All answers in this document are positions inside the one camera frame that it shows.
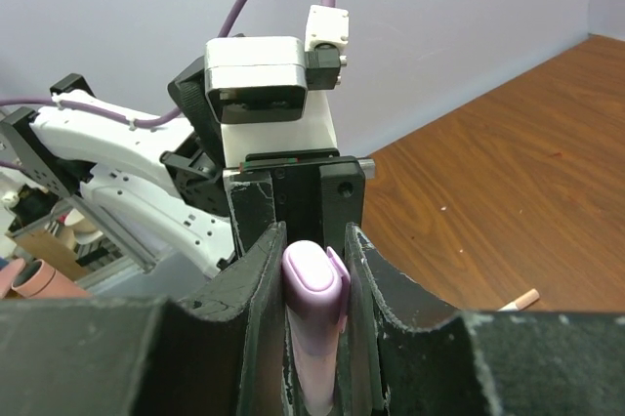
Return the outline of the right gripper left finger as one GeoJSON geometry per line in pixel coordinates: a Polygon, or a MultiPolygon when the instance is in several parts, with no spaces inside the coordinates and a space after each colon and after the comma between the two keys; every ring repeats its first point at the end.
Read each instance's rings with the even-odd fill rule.
{"type": "Polygon", "coordinates": [[[164,298],[1,305],[5,415],[279,415],[284,224],[185,305],[164,298]]]}

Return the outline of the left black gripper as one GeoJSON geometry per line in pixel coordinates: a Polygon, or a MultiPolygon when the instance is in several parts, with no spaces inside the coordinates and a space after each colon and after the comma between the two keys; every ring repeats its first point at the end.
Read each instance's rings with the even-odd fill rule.
{"type": "Polygon", "coordinates": [[[287,241],[345,250],[348,224],[360,225],[371,158],[339,154],[256,156],[223,174],[235,255],[242,257],[273,223],[287,241]]]}

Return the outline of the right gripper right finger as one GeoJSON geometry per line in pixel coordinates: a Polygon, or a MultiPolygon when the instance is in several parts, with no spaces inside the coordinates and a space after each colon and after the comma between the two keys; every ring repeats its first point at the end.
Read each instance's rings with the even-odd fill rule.
{"type": "Polygon", "coordinates": [[[620,415],[620,312],[461,311],[397,270],[362,230],[343,346],[348,415],[620,415]]]}

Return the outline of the purple eraser cap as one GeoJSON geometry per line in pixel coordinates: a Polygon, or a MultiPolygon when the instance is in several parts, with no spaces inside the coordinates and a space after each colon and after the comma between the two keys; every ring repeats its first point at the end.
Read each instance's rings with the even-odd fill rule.
{"type": "Polygon", "coordinates": [[[291,329],[309,355],[336,351],[345,329],[351,278],[331,247],[300,240],[283,253],[282,278],[291,329]]]}

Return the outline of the white pink pen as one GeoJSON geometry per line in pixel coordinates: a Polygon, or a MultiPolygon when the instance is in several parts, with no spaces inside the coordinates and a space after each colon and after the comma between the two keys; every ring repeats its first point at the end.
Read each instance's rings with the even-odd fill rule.
{"type": "Polygon", "coordinates": [[[518,296],[513,301],[504,305],[499,309],[500,312],[520,312],[540,300],[540,294],[536,289],[530,289],[522,295],[518,296]]]}

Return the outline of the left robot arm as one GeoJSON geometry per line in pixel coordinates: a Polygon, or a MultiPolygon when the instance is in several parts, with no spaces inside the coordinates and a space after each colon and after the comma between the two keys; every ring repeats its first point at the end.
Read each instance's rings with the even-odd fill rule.
{"type": "Polygon", "coordinates": [[[324,105],[346,63],[322,44],[268,76],[248,63],[235,83],[213,86],[216,69],[197,59],[169,83],[176,118],[131,117],[70,74],[47,99],[7,101],[1,132],[38,185],[144,224],[208,276],[226,264],[219,242],[242,255],[275,222],[289,241],[343,253],[365,172],[304,114],[324,105]]]}

